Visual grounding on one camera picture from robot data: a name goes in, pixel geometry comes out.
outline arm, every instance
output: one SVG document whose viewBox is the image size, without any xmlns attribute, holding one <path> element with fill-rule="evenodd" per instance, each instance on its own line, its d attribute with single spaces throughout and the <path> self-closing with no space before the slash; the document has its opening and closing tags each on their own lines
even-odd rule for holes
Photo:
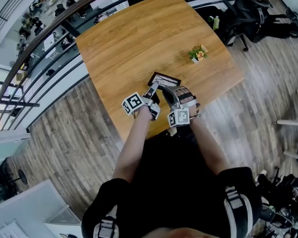
<svg viewBox="0 0 298 238">
<path fill-rule="evenodd" d="M 209 169 L 215 175 L 218 175 L 225 169 L 229 169 L 230 166 L 226 161 L 220 146 L 216 143 L 213 136 L 204 126 L 202 120 L 199 119 L 199 117 L 191 119 L 190 127 L 195 135 L 201 154 Z"/>
<path fill-rule="evenodd" d="M 113 174 L 114 178 L 122 178 L 128 182 L 133 180 L 136 169 L 143 154 L 144 142 L 152 115 L 147 106 L 142 106 L 134 121 L 126 143 L 121 151 Z"/>
</svg>

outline wooden floor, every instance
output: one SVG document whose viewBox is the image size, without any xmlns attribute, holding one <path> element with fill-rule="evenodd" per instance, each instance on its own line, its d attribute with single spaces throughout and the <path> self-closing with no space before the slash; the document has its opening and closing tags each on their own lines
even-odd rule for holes
<svg viewBox="0 0 298 238">
<path fill-rule="evenodd" d="M 277 7 L 273 11 L 280 13 Z M 283 149 L 298 145 L 298 129 L 276 124 L 298 114 L 298 39 L 240 41 L 229 48 L 245 80 L 203 109 L 202 119 L 234 166 L 249 166 L 256 175 L 275 166 L 298 176 L 298 162 Z M 34 186 L 51 179 L 77 214 L 100 185 L 110 179 L 122 143 L 90 79 L 76 86 L 31 127 L 32 139 L 8 160 Z M 21 189 L 28 187 L 19 184 Z"/>
</svg>

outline wooden tabletop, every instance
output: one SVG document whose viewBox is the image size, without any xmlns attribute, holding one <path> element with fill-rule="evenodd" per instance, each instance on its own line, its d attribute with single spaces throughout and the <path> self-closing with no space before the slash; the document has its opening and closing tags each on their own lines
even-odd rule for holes
<svg viewBox="0 0 298 238">
<path fill-rule="evenodd" d="M 123 140 L 133 118 L 121 103 L 134 92 L 142 95 L 155 71 L 180 79 L 202 106 L 243 79 L 226 47 L 184 0 L 142 1 L 91 27 L 76 43 Z M 188 53 L 197 44 L 209 57 L 194 64 Z M 149 137 L 169 127 L 170 108 L 160 90 L 158 96 L 161 113 L 151 122 Z"/>
</svg>

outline black shirt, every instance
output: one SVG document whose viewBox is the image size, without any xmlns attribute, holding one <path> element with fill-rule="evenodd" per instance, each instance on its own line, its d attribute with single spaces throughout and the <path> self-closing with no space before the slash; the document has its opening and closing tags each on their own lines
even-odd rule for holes
<svg viewBox="0 0 298 238">
<path fill-rule="evenodd" d="M 179 137 L 157 135 L 145 142 L 144 152 L 131 184 L 123 179 L 104 183 L 82 220 L 84 238 L 117 205 L 120 238 L 141 238 L 161 227 L 193 228 L 230 237 L 224 209 L 224 188 L 248 197 L 255 223 L 261 198 L 250 168 L 235 168 L 215 176 L 195 144 Z"/>
</svg>

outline small potted plant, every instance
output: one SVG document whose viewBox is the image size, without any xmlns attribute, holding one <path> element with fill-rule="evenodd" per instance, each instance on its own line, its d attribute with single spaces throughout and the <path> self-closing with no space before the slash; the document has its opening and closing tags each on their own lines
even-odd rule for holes
<svg viewBox="0 0 298 238">
<path fill-rule="evenodd" d="M 203 60 L 203 58 L 207 58 L 208 50 L 201 44 L 196 45 L 192 51 L 189 52 L 190 59 L 194 63 L 198 63 L 199 61 Z"/>
</svg>

